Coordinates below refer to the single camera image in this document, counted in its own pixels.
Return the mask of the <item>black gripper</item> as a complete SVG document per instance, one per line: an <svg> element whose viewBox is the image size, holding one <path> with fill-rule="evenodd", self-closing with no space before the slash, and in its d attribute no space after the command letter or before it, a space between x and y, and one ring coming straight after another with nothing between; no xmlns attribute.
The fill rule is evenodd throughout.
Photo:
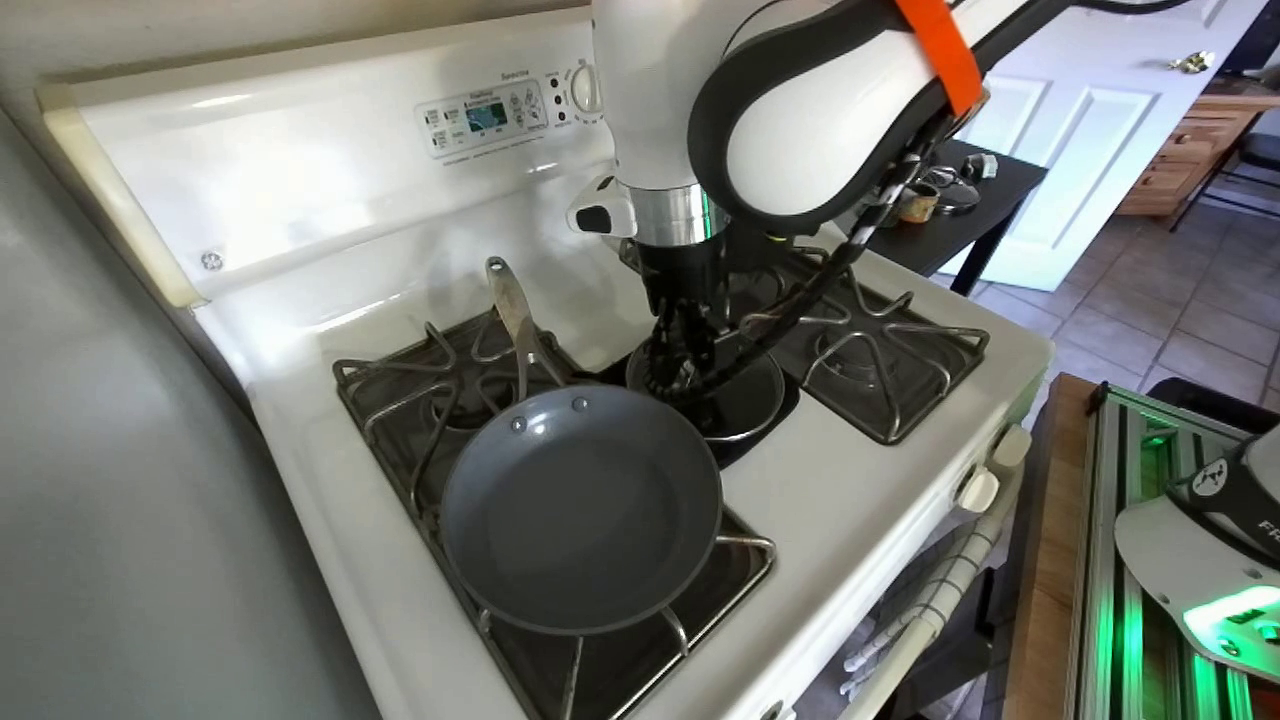
<svg viewBox="0 0 1280 720"><path fill-rule="evenodd" d="M714 389L733 378L720 336L733 318L733 245L713 237L678 250L640 250L640 276L655 318L647 380L655 389Z"/></svg>

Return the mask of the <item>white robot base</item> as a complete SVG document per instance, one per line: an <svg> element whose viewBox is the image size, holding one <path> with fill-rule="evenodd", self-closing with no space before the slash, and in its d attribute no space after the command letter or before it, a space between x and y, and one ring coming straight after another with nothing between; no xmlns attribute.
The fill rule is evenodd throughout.
<svg viewBox="0 0 1280 720"><path fill-rule="evenodd" d="M1280 682L1280 428L1123 507L1117 548L1199 657Z"/></svg>

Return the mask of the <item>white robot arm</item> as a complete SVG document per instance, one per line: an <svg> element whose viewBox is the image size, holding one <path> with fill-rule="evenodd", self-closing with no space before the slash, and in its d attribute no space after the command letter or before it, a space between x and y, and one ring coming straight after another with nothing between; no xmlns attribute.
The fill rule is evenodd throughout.
<svg viewBox="0 0 1280 720"><path fill-rule="evenodd" d="M655 333L647 386L737 378L726 237L882 203L890 163L987 102L1069 0L591 0L591 61Z"/></svg>

